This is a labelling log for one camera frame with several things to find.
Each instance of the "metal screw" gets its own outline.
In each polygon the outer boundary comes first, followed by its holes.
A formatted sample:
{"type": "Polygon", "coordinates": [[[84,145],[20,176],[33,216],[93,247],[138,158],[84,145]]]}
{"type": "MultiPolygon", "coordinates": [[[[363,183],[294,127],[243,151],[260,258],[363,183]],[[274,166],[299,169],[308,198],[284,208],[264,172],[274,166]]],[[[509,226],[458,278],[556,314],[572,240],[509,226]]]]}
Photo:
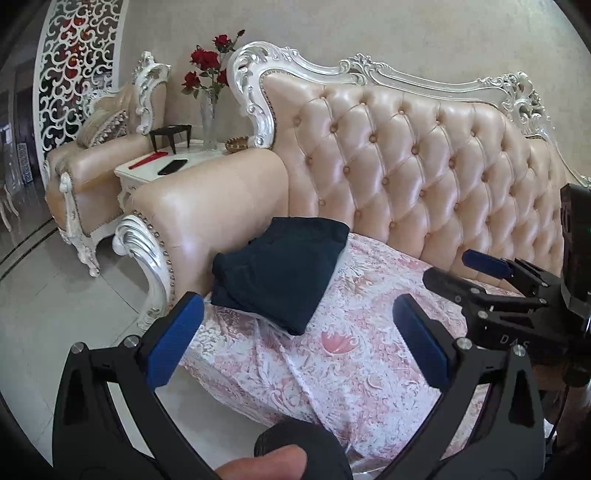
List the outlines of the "metal screw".
{"type": "Polygon", "coordinates": [[[76,342],[70,348],[70,352],[72,352],[73,354],[80,353],[82,350],[84,350],[84,343],[82,343],[82,342],[76,342]]]}
{"type": "Polygon", "coordinates": [[[470,340],[469,338],[466,337],[460,337],[456,340],[456,343],[458,345],[459,348],[461,348],[462,350],[469,350],[470,348],[472,348],[472,340],[470,340]]]}
{"type": "Polygon", "coordinates": [[[517,356],[525,356],[526,351],[522,345],[514,345],[513,346],[513,353],[516,354],[517,356]]]}
{"type": "Polygon", "coordinates": [[[139,345],[139,337],[137,335],[129,335],[123,340],[123,344],[127,348],[135,348],[139,345]]]}

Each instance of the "hand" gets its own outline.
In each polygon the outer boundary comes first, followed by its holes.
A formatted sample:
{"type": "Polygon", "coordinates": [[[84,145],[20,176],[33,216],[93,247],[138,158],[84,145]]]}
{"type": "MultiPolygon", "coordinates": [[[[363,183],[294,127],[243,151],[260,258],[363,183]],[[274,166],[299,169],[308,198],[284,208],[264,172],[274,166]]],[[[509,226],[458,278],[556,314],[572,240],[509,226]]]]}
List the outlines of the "hand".
{"type": "Polygon", "coordinates": [[[307,456],[296,445],[288,445],[262,457],[240,458],[222,465],[216,473],[223,480],[300,480],[307,456]]]}

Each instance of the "ornate lattice screen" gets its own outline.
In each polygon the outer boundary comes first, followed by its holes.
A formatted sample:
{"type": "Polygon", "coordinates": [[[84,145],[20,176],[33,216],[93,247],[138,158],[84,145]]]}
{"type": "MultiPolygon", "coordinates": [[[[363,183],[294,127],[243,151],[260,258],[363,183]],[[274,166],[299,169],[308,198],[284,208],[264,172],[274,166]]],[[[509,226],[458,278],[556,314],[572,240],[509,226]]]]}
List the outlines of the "ornate lattice screen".
{"type": "Polygon", "coordinates": [[[52,0],[39,39],[33,88],[40,167],[47,152],[75,139],[85,119],[84,96],[117,86],[127,3],[52,0]]]}

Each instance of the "black smartphone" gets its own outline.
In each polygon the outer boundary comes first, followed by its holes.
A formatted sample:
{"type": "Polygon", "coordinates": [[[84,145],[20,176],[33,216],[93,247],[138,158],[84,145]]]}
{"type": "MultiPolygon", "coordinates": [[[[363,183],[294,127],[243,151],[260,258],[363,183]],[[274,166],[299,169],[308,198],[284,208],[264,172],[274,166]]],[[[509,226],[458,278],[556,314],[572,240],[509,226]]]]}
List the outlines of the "black smartphone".
{"type": "Polygon", "coordinates": [[[186,162],[188,162],[186,158],[175,158],[172,162],[162,168],[162,170],[158,172],[158,175],[170,175],[171,173],[179,171],[186,162]]]}

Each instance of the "folded dark blue cloth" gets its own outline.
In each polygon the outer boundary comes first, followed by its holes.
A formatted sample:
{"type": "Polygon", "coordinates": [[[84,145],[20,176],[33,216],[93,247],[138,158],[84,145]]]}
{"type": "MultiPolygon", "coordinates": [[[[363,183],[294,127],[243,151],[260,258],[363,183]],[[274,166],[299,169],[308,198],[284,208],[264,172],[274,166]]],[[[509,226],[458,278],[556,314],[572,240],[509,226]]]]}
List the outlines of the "folded dark blue cloth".
{"type": "Polygon", "coordinates": [[[212,304],[256,313],[302,335],[348,235],[349,227],[336,220],[275,217],[247,247],[215,256],[212,304]]]}

